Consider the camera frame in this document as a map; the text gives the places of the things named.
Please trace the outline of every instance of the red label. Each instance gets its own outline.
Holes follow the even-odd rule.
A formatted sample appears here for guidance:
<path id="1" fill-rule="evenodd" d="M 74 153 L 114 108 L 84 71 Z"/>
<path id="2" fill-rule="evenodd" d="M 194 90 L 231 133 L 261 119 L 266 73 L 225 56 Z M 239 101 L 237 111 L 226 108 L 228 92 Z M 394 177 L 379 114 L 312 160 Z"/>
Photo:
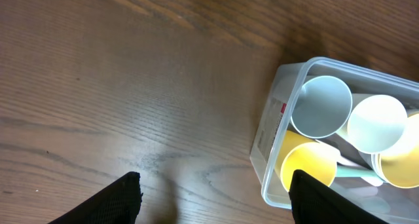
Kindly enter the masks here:
<path id="1" fill-rule="evenodd" d="M 285 107 L 287 107 L 286 103 L 282 105 L 281 113 L 285 112 Z"/>

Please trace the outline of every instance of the plastic cup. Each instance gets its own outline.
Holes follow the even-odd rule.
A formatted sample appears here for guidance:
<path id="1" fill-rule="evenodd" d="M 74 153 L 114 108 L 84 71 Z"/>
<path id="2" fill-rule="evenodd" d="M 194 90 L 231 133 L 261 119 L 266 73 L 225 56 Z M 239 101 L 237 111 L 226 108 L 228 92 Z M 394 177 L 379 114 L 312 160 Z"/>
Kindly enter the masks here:
<path id="1" fill-rule="evenodd" d="M 381 153 L 384 157 L 400 157 L 409 154 L 419 141 L 419 111 L 407 111 L 408 118 L 403 135 L 395 145 Z"/>
<path id="2" fill-rule="evenodd" d="M 366 154 L 382 153 L 403 135 L 407 113 L 403 104 L 386 95 L 352 94 L 353 109 L 337 134 Z"/>
<path id="3" fill-rule="evenodd" d="M 398 153 L 379 154 L 378 166 L 385 180 L 399 188 L 419 186 L 419 112 L 408 111 L 410 117 L 402 138 L 395 145 Z"/>
<path id="4" fill-rule="evenodd" d="M 373 162 L 374 162 L 374 167 L 376 170 L 376 173 L 378 176 L 380 176 L 385 182 L 389 182 L 387 180 L 387 178 L 385 177 L 384 173 L 382 172 L 382 167 L 381 167 L 381 155 L 373 155 Z"/>
<path id="5" fill-rule="evenodd" d="M 303 136 L 324 138 L 345 124 L 351 109 L 351 92 L 342 80 L 332 76 L 307 77 L 291 124 Z"/>
<path id="6" fill-rule="evenodd" d="M 362 152 L 359 152 L 359 155 L 361 155 L 362 159 L 374 170 L 380 179 L 387 181 L 379 165 L 379 155 L 369 155 Z"/>
<path id="7" fill-rule="evenodd" d="M 335 177 L 377 177 L 370 170 L 337 166 L 339 157 L 339 150 L 333 146 L 287 131 L 275 173 L 286 191 L 289 191 L 295 170 L 304 170 L 327 186 L 332 184 Z"/>
<path id="8" fill-rule="evenodd" d="M 379 166 L 386 180 L 398 188 L 419 187 L 419 143 L 407 155 L 381 156 Z"/>

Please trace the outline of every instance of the cup rim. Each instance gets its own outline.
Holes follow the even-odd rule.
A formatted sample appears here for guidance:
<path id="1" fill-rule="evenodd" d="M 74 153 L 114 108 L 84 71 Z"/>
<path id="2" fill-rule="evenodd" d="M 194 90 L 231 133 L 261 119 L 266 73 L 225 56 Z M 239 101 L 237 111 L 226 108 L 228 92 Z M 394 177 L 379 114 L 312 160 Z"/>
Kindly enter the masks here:
<path id="1" fill-rule="evenodd" d="M 399 105 L 401 106 L 400 107 L 400 109 L 403 109 L 403 111 L 404 112 L 406 112 L 406 110 L 405 110 L 405 108 L 404 108 L 404 106 L 403 106 L 403 104 L 398 100 L 398 99 L 396 99 L 396 98 L 394 98 L 393 96 L 389 96 L 389 95 L 385 95 L 385 94 L 377 94 L 377 95 L 372 95 L 372 96 L 368 96 L 368 97 L 366 97 L 365 99 L 363 99 L 363 100 L 361 100 L 361 102 L 359 102 L 353 109 L 352 109 L 352 112 L 350 113 L 350 117 L 349 117 L 349 119 L 348 119 L 348 125 L 347 125 L 347 127 L 346 127 L 346 130 L 348 131 L 348 139 L 349 139 L 349 141 L 351 141 L 350 143 L 351 143 L 351 145 L 352 146 L 354 146 L 358 151 L 361 151 L 362 153 L 366 153 L 366 154 L 370 154 L 370 155 L 373 155 L 373 154 L 378 154 L 378 153 L 382 153 L 382 152 L 384 152 L 385 150 L 387 150 L 387 149 L 390 149 L 393 145 L 395 145 L 397 142 L 395 142 L 395 143 L 393 143 L 392 145 L 390 145 L 389 147 L 387 147 L 387 148 L 385 148 L 385 149 L 382 149 L 382 150 L 379 150 L 379 151 L 377 151 L 377 150 L 365 150 L 365 148 L 360 148 L 356 143 L 353 143 L 352 142 L 352 140 L 351 140 L 351 136 L 350 136 L 350 130 L 351 130 L 351 122 L 353 121 L 353 117 L 352 117 L 352 115 L 355 113 L 355 112 L 357 112 L 357 111 L 359 111 L 359 108 L 361 108 L 361 107 L 363 107 L 365 104 L 367 104 L 367 103 L 370 103 L 370 101 L 371 101 L 371 99 L 372 98 L 387 98 L 387 99 L 392 99 L 392 100 L 396 100 L 398 103 L 399 103 Z M 402 133 L 400 133 L 400 135 L 399 135 L 399 138 L 397 139 L 397 140 L 400 140 L 400 138 L 401 138 L 401 136 L 403 135 L 403 132 Z"/>
<path id="2" fill-rule="evenodd" d="M 379 169 L 380 169 L 380 172 L 381 172 L 381 174 L 383 175 L 383 177 L 385 178 L 385 180 L 388 182 L 388 183 L 390 183 L 391 185 L 393 185 L 394 187 L 398 187 L 398 188 L 401 188 L 401 189 L 412 189 L 412 188 L 416 188 L 416 187 L 419 187 L 419 182 L 416 184 L 416 185 L 409 185 L 409 186 L 402 186 L 402 185 L 397 185 L 397 184 L 395 184 L 394 182 L 391 182 L 387 177 L 386 177 L 386 175 L 385 175 L 385 173 L 384 173 L 384 171 L 383 171 L 383 169 L 382 169 L 382 155 L 381 154 L 379 154 L 378 155 L 379 156 L 379 158 L 378 158 L 378 165 L 379 165 Z"/>
<path id="3" fill-rule="evenodd" d="M 307 146 L 307 144 L 316 144 L 316 146 L 324 146 L 324 145 L 322 145 L 321 143 L 318 143 L 318 142 L 316 142 L 316 141 L 314 141 L 314 142 L 306 142 L 306 143 L 302 143 L 302 144 L 300 144 L 300 145 L 298 145 L 298 146 L 296 146 L 296 147 L 294 147 L 288 154 L 287 154 L 287 156 L 285 156 L 285 158 L 283 159 L 283 161 L 282 161 L 282 163 L 281 163 L 281 170 L 280 170 L 280 177 L 279 177 L 279 179 L 280 179 L 280 181 L 281 181 L 281 184 L 282 184 L 282 186 L 283 186 L 283 188 L 287 191 L 287 192 L 289 192 L 289 189 L 287 189 L 287 187 L 285 186 L 285 184 L 283 183 L 283 179 L 282 179 L 282 174 L 283 174 L 283 169 L 284 169 L 284 165 L 285 165 L 285 162 L 287 161 L 287 159 L 289 158 L 289 156 L 291 156 L 297 149 L 299 149 L 299 148 L 301 148 L 301 147 L 304 147 L 304 146 Z M 337 174 L 337 168 L 338 168 L 338 163 L 337 163 L 337 161 L 335 162 L 335 171 L 334 171 L 334 174 L 333 174 L 333 179 L 331 180 L 331 182 L 330 182 L 330 184 L 328 184 L 327 186 L 328 187 L 330 187 L 331 185 L 332 185 L 332 183 L 333 183 L 333 181 L 335 180 L 335 178 L 336 178 L 336 174 Z"/>
<path id="4" fill-rule="evenodd" d="M 353 101 L 353 99 L 352 99 L 352 92 L 351 92 L 351 89 L 349 88 L 349 86 L 342 80 L 342 79 L 339 79 L 338 77 L 334 77 L 334 76 L 330 76 L 330 75 L 320 75 L 320 76 L 315 76 L 315 77 L 313 77 L 312 79 L 310 79 L 310 80 L 308 80 L 307 82 L 305 82 L 302 86 L 301 86 L 301 88 L 303 88 L 306 84 L 308 84 L 308 83 L 310 83 L 310 82 L 312 82 L 312 81 L 315 81 L 315 80 L 318 80 L 318 79 L 320 79 L 320 78 L 330 78 L 330 79 L 334 79 L 334 80 L 337 80 L 338 82 L 340 82 L 340 83 L 343 83 L 342 85 L 345 87 L 345 90 L 347 90 L 348 91 L 348 93 L 349 93 L 349 95 L 350 95 L 350 107 L 349 107 L 349 112 L 348 112 L 348 114 L 347 114 L 347 116 L 346 116 L 346 118 L 345 118 L 345 120 L 343 121 L 343 123 L 335 130 L 335 131 L 332 131 L 331 133 L 329 133 L 329 134 L 327 134 L 327 135 L 322 135 L 322 136 L 311 136 L 311 135 L 308 135 L 308 134 L 305 134 L 304 132 L 301 132 L 300 130 L 299 130 L 299 128 L 297 127 L 297 126 L 295 126 L 295 123 L 294 123 L 294 120 L 293 120 L 293 114 L 291 114 L 291 119 L 290 119 L 290 121 L 291 121 L 291 124 L 293 125 L 293 127 L 294 127 L 294 129 L 300 134 L 300 135 L 302 135 L 302 136 L 305 136 L 305 137 L 307 137 L 307 138 L 312 138 L 312 139 L 321 139 L 321 138 L 326 138 L 326 137 L 328 137 L 328 136 L 331 136 L 331 135 L 333 135 L 334 133 L 336 133 L 337 131 L 339 131 L 345 124 L 346 124 L 346 122 L 348 122 L 348 119 L 350 118 L 350 115 L 352 114 L 352 106 L 353 106 L 353 104 L 354 104 L 354 101 Z"/>

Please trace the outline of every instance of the white cup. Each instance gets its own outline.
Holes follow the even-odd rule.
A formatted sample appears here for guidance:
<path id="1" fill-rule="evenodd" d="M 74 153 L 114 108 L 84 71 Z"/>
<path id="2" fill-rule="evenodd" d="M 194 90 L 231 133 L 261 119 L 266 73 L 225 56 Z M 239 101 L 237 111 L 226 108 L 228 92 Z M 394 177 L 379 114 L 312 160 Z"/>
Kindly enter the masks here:
<path id="1" fill-rule="evenodd" d="M 381 153 L 385 157 L 398 157 L 409 154 L 418 144 L 419 111 L 407 110 L 407 122 L 401 138 L 391 148 Z"/>
<path id="2" fill-rule="evenodd" d="M 387 181 L 386 177 L 382 173 L 378 155 L 369 155 L 362 152 L 359 152 L 359 155 L 361 155 L 362 159 L 374 170 L 379 178 L 381 178 L 383 181 Z"/>
<path id="3" fill-rule="evenodd" d="M 352 110 L 349 87 L 332 76 L 309 76 L 291 116 L 291 124 L 301 135 L 325 138 L 339 130 Z"/>
<path id="4" fill-rule="evenodd" d="M 394 97 L 352 94 L 352 113 L 337 134 L 366 154 L 382 153 L 400 140 L 407 113 Z"/>

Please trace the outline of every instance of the yellow cup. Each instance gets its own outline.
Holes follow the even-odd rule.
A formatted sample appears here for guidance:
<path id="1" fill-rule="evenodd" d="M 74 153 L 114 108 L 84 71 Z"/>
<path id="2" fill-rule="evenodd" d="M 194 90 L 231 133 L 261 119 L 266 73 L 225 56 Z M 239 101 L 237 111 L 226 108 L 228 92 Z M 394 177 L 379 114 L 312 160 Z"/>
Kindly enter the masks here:
<path id="1" fill-rule="evenodd" d="M 403 141 L 413 143 L 413 150 L 397 156 L 380 155 L 378 160 L 386 180 L 404 189 L 419 187 L 419 114 L 411 114 L 407 120 Z"/>
<path id="2" fill-rule="evenodd" d="M 336 176 L 338 150 L 287 131 L 275 165 L 275 173 L 289 191 L 295 170 L 301 169 L 330 186 Z"/>
<path id="3" fill-rule="evenodd" d="M 419 114 L 419 109 L 408 109 L 407 110 L 407 116 L 411 117 L 413 115 L 417 115 Z"/>

